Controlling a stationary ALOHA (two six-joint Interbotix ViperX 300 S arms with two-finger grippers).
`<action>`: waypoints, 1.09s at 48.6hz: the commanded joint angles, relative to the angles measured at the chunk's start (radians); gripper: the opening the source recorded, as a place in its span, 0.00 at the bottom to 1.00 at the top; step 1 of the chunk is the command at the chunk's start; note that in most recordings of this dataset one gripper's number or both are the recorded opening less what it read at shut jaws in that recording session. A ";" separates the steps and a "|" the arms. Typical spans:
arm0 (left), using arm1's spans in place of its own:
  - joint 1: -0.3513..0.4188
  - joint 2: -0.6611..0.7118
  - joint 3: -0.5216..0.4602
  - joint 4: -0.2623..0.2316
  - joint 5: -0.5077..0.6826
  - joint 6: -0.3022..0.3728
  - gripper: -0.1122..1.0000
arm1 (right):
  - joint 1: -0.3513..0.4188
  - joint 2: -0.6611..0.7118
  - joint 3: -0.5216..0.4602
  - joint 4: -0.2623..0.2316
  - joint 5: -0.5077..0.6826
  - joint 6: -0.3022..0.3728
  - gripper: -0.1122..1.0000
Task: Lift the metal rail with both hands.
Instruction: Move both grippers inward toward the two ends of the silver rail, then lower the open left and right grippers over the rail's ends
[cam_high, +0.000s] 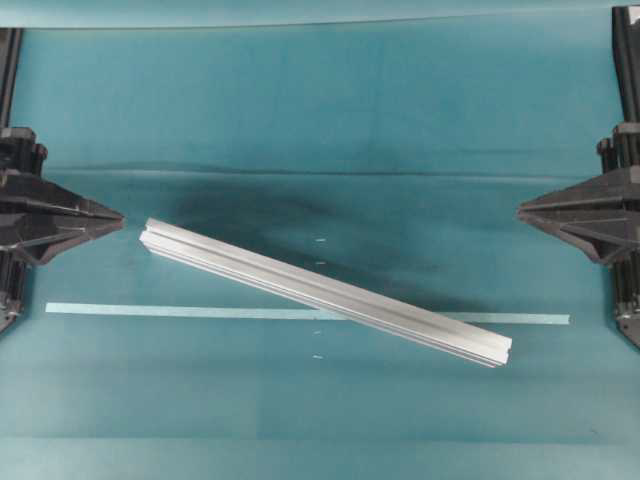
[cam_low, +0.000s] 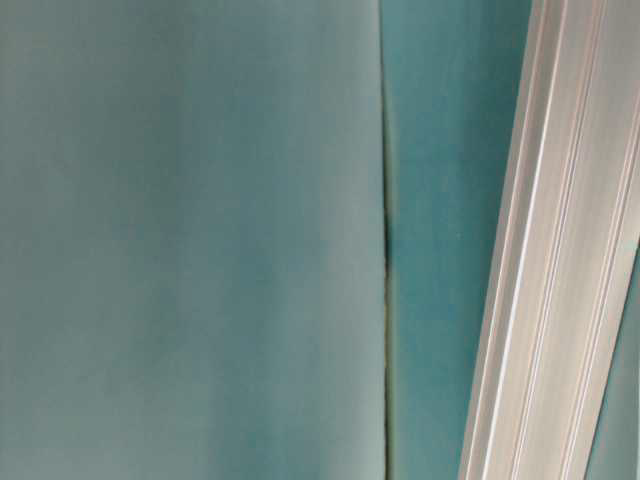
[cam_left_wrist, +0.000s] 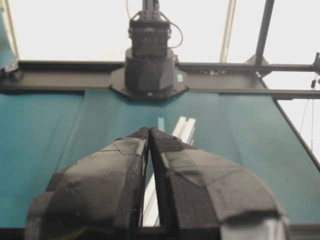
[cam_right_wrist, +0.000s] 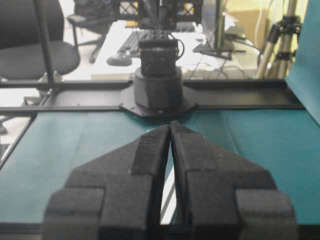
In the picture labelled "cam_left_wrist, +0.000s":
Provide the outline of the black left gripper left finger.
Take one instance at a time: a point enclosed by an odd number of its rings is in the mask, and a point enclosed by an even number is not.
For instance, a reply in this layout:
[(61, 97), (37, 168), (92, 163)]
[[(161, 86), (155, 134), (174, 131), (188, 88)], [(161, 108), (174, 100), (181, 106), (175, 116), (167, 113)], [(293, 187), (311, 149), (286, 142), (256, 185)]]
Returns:
[(32, 201), (27, 240), (129, 240), (142, 222), (149, 129), (55, 172)]

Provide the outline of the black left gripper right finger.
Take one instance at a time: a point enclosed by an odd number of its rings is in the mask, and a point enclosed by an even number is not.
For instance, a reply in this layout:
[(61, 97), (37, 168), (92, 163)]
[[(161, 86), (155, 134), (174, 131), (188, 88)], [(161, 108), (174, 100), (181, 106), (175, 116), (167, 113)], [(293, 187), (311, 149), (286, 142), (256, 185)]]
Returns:
[[(249, 169), (195, 148), (157, 128), (149, 131), (161, 225), (181, 240), (288, 240), (290, 223), (269, 186)], [(185, 152), (165, 167), (168, 152)]]

